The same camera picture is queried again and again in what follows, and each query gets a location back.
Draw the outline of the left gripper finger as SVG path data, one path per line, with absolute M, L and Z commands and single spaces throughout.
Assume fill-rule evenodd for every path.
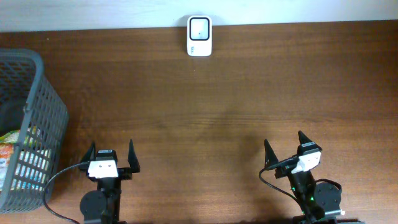
M 96 154 L 96 148 L 95 148 L 95 142 L 93 141 L 87 152 L 82 157 L 81 163 L 93 161 L 95 159 L 95 154 Z
M 129 141 L 129 150 L 128 150 L 128 159 L 127 159 L 129 166 L 130 166 L 130 171 L 132 173 L 139 173 L 141 171 L 141 167 L 138 161 L 138 158 L 135 153 L 134 149 L 134 144 L 132 139 Z

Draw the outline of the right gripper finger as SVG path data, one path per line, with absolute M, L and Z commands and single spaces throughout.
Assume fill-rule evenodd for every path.
M 313 141 L 310 140 L 302 131 L 298 132 L 298 138 L 301 145 L 311 145 Z
M 277 156 L 274 153 L 269 141 L 267 139 L 264 140 L 264 148 L 265 148 L 265 169 L 274 169 L 275 166 L 279 163 Z

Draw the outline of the yellow white snack bag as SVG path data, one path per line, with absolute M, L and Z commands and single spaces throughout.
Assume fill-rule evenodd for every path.
M 16 151 L 14 150 L 14 145 L 19 138 L 19 133 L 19 130 L 15 130 L 1 136 L 1 190 L 3 190 L 4 188 L 11 157 L 12 155 L 16 154 Z M 41 145 L 41 143 L 39 143 L 38 140 L 35 140 L 34 138 L 30 138 L 28 136 L 25 137 L 24 144 L 28 145 L 33 151 L 36 151 L 44 157 L 51 157 L 52 150 Z M 35 156 L 33 155 L 33 153 L 27 152 L 23 149 L 20 153 L 18 153 L 18 156 L 19 160 L 28 162 L 29 164 L 32 164 L 33 166 L 41 169 L 47 170 L 49 166 L 49 162 L 46 159 L 43 159 L 40 156 Z M 45 176 L 45 174 L 43 174 L 41 171 L 31 171 L 29 167 L 20 164 L 17 164 L 14 174 L 24 177 L 26 179 L 39 182 L 43 182 Z M 11 184 L 11 189 L 42 190 L 42 187 L 39 187 L 38 185 L 27 184 L 26 182 L 22 182 L 21 180 L 13 180 Z

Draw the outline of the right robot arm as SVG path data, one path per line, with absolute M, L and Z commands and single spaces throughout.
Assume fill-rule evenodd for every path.
M 259 179 L 268 187 L 292 198 L 301 209 L 301 216 L 292 218 L 293 223 L 361 223 L 358 219 L 339 219 L 345 211 L 340 208 L 342 186 L 330 179 L 314 179 L 311 170 L 320 164 L 322 148 L 298 132 L 297 152 L 284 160 L 278 160 L 268 140 L 264 141 L 264 168 Z M 275 178 L 287 177 L 291 193 L 288 193 L 262 177 L 265 171 L 273 170 Z

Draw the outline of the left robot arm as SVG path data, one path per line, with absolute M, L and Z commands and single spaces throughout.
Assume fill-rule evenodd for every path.
M 80 202 L 80 212 L 85 223 L 122 223 L 120 220 L 121 183 L 131 180 L 141 167 L 137 159 L 133 141 L 129 142 L 127 167 L 118 167 L 115 150 L 97 151 L 92 143 L 81 159 L 79 170 L 97 184 L 96 190 L 86 193 Z

